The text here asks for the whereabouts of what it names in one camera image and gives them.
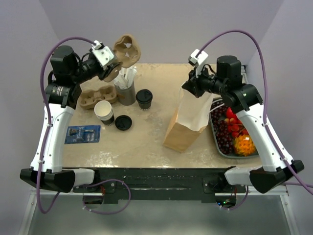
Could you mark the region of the brown paper takeout bag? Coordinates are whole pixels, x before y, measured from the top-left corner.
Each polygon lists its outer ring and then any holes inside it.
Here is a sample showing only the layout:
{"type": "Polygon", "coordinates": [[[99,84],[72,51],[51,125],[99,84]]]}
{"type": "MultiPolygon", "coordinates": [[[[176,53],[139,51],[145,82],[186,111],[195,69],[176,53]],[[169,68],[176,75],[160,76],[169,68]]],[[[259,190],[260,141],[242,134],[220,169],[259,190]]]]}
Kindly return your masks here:
{"type": "Polygon", "coordinates": [[[214,95],[205,92],[196,98],[180,88],[178,106],[170,120],[163,145],[177,152],[189,148],[207,127],[214,95]]]}

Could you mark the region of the cardboard cup carrier top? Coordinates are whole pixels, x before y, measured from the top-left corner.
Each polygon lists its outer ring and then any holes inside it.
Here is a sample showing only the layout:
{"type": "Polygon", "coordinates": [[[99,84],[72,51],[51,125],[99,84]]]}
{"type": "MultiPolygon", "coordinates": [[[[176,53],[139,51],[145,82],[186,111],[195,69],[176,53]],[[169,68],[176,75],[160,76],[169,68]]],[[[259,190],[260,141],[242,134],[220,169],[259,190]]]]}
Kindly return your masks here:
{"type": "Polygon", "coordinates": [[[105,82],[113,81],[122,68],[127,69],[133,66],[141,57],[139,44],[131,34],[124,34],[121,36],[115,42],[113,52],[117,57],[115,62],[118,65],[113,68],[106,78],[104,78],[105,82]]]}

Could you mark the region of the black paper coffee cup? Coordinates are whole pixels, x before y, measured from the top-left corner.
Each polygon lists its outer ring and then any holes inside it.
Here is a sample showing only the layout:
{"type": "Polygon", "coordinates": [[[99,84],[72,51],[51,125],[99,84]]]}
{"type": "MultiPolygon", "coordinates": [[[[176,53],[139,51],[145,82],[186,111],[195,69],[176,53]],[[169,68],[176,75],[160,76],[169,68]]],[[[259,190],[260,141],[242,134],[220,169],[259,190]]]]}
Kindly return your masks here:
{"type": "Polygon", "coordinates": [[[139,104],[139,107],[143,110],[148,110],[151,107],[153,96],[150,94],[137,94],[136,100],[139,104]]]}

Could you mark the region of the black plastic cup lid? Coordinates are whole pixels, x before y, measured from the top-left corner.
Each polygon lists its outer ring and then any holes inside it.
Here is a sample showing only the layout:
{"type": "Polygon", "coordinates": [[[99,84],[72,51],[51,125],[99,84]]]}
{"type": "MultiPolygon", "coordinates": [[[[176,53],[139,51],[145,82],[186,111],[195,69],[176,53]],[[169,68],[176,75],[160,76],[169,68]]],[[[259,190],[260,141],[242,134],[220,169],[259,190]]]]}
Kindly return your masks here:
{"type": "Polygon", "coordinates": [[[139,103],[148,103],[153,99],[153,94],[148,89],[142,89],[136,93],[136,100],[139,103]]]}

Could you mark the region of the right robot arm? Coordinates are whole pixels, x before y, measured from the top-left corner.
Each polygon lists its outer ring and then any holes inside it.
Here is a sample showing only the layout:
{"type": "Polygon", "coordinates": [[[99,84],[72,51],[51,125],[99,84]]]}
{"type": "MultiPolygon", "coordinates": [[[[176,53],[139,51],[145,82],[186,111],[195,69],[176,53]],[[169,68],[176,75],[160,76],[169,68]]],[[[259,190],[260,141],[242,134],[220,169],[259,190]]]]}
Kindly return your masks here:
{"type": "Polygon", "coordinates": [[[220,95],[247,129],[262,163],[256,168],[229,168],[218,180],[219,189],[230,192],[235,185],[246,185],[266,193],[302,171],[302,161],[294,160],[288,153],[263,113],[264,103],[256,87],[243,83],[242,65],[237,57],[219,57],[215,74],[209,74],[207,58],[204,52],[189,56],[188,62],[194,68],[182,88],[197,98],[205,92],[220,95]]]}

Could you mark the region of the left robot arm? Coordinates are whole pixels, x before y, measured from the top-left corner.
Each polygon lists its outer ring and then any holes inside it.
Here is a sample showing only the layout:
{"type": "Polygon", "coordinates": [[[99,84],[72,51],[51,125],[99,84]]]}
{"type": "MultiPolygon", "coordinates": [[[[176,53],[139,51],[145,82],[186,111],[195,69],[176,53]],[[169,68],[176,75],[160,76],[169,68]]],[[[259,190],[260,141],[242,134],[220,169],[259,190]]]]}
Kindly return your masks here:
{"type": "Polygon", "coordinates": [[[62,164],[67,128],[82,92],[80,85],[95,76],[104,80],[119,65],[114,51],[103,44],[92,46],[86,56],[83,60],[72,47],[59,46],[48,57],[52,71],[44,89],[42,133],[30,167],[20,172],[20,179],[35,188],[56,192],[70,192],[80,185],[90,192],[101,188],[94,170],[64,170],[62,164]]]}

